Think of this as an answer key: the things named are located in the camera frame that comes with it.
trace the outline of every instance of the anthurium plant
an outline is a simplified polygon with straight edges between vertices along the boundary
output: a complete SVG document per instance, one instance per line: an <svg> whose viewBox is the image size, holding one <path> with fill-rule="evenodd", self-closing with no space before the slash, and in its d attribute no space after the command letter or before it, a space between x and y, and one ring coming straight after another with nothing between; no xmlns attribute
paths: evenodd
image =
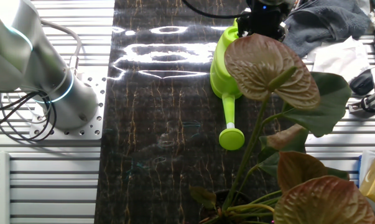
<svg viewBox="0 0 375 224"><path fill-rule="evenodd" d="M375 223L375 215L349 174L325 167L306 154L308 133L330 134L345 115L351 90L339 75L310 73L299 56L283 43L253 34L229 45L225 65L243 95L262 102L236 178L222 205L216 194L190 186L192 197L212 215L200 223L262 223L272 217L275 224ZM269 98L284 101L279 114L263 118ZM271 136L261 136L264 126L275 119L289 119L295 125ZM246 166L256 144L261 144L257 163ZM239 193L255 170L278 180L280 191L246 204L236 204Z"/></svg>

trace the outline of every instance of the green leaf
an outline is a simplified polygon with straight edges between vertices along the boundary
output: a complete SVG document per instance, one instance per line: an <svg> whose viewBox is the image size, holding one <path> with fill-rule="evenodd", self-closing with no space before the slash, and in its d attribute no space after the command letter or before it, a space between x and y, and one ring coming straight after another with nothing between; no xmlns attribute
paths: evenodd
<svg viewBox="0 0 375 224"><path fill-rule="evenodd" d="M263 101L274 91L301 110L312 110L320 104L318 88L306 65L292 49L275 39L259 34L236 39L226 49L225 66L249 99ZM289 78L272 83L291 67L296 71Z"/></svg>
<svg viewBox="0 0 375 224"><path fill-rule="evenodd" d="M266 159L264 159L257 166L264 172L267 172L268 174L270 174L271 176L277 177L277 165L279 163L279 159L280 159L280 155L278 152L276 152L272 154L271 156L267 157Z"/></svg>
<svg viewBox="0 0 375 224"><path fill-rule="evenodd" d="M335 124L345 115L345 106L351 90L345 79L330 73L312 72L320 91L320 106L314 110L302 111L285 104L283 117L302 125L316 137L330 134Z"/></svg>
<svg viewBox="0 0 375 224"><path fill-rule="evenodd" d="M190 195L206 209L213 209L216 205L216 194L205 190L203 187L188 186Z"/></svg>
<svg viewBox="0 0 375 224"><path fill-rule="evenodd" d="M344 180L350 180L350 175L348 172L334 168L327 167L327 175L333 175Z"/></svg>
<svg viewBox="0 0 375 224"><path fill-rule="evenodd" d="M280 152L277 181L282 193L324 175L327 175L327 168L313 156L300 152Z"/></svg>
<svg viewBox="0 0 375 224"><path fill-rule="evenodd" d="M353 182L324 176L283 194L275 224L375 224L375 214Z"/></svg>
<svg viewBox="0 0 375 224"><path fill-rule="evenodd" d="M295 124L289 129L283 130L271 136L259 138L262 151L258 155L258 166L273 177L277 177L277 165L279 163L279 151L297 151L306 153L305 142L308 130Z"/></svg>

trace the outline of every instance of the green watering can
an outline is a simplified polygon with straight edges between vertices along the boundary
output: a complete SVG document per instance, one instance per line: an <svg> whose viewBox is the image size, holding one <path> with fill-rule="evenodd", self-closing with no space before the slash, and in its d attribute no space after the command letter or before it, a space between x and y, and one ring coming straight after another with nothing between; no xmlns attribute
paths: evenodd
<svg viewBox="0 0 375 224"><path fill-rule="evenodd" d="M228 73L225 66L225 52L229 44L238 39L238 27L234 22L227 28L216 46L211 64L211 86L216 96L222 99L225 110L226 126L219 135L220 145L227 150L237 150L244 145L244 134L234 127L234 101L242 93L239 91L236 80Z"/></svg>

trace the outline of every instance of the metal base plate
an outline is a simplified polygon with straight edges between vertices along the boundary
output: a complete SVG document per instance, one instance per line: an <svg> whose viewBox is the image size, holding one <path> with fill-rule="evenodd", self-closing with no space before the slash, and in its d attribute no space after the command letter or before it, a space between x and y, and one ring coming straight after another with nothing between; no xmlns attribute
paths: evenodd
<svg viewBox="0 0 375 224"><path fill-rule="evenodd" d="M95 140L101 139L102 129L103 129L103 114L104 114L104 102L106 99L106 86L107 86L107 74L89 74L79 73L77 77L82 80L84 83L92 86L98 98L98 110L92 120L86 125L74 129L74 130L60 130L55 128L54 133L51 134L47 139L48 140ZM35 113L44 115L42 107L37 105L35 107ZM33 122L37 122L38 116L33 116ZM30 135L35 136L36 133L39 133L44 128L45 123L41 124L32 124L30 128ZM50 128L48 127L45 130L45 133L42 136L45 136L49 132Z"/></svg>

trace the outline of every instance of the computer mouse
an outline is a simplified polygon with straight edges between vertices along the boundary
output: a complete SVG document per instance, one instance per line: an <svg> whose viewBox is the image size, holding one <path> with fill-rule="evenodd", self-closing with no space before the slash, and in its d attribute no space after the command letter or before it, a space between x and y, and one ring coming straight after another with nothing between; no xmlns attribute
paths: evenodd
<svg viewBox="0 0 375 224"><path fill-rule="evenodd" d="M371 69L363 71L356 78L352 79L349 84L351 90L357 95L367 95L374 89L373 75Z"/></svg>

